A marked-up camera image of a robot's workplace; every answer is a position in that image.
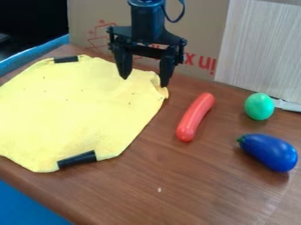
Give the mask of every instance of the toy eggplant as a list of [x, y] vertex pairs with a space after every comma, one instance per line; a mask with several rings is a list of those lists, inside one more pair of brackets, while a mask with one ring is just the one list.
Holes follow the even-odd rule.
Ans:
[[298, 155], [289, 143], [266, 134], [244, 134], [238, 138], [240, 147], [273, 171], [290, 171]]

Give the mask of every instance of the yellow cloth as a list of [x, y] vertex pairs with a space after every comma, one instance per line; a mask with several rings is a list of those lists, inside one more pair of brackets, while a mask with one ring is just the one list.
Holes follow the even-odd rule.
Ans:
[[1, 156], [35, 172], [90, 150], [97, 160], [118, 156], [168, 98], [154, 72], [123, 80], [114, 63], [78, 59], [37, 62], [0, 87]]

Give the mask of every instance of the toy sausage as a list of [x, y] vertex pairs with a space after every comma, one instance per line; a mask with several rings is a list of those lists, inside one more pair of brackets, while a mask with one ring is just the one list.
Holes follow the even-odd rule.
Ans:
[[185, 112], [176, 135], [183, 142], [190, 142], [195, 136], [195, 131], [205, 116], [207, 111], [215, 104], [212, 94], [205, 92], [201, 94]]

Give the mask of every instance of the black robotic gripper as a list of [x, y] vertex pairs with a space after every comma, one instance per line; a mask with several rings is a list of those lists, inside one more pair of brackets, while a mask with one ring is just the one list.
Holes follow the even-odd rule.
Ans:
[[[184, 62], [185, 39], [165, 29], [165, 18], [178, 22], [185, 13], [171, 21], [166, 15], [165, 0], [128, 0], [131, 7], [132, 26], [110, 26], [109, 49], [114, 54], [120, 76], [127, 79], [132, 71], [133, 54], [160, 60], [161, 86], [166, 87], [174, 67]], [[150, 47], [150, 44], [166, 45], [166, 49]]]

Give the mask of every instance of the wooden table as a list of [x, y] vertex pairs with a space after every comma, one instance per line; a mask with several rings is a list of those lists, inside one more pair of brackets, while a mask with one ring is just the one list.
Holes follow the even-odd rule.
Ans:
[[[64, 46], [41, 58], [74, 54], [95, 56]], [[267, 133], [301, 149], [301, 115], [276, 110], [269, 120], [250, 120], [243, 108], [250, 91], [187, 76], [175, 75], [169, 91], [170, 99], [121, 156], [48, 174], [0, 157], [0, 178], [76, 224], [301, 224], [298, 166], [290, 174], [269, 171], [235, 142], [244, 133]], [[179, 142], [175, 128], [204, 91], [217, 104], [195, 139]]]

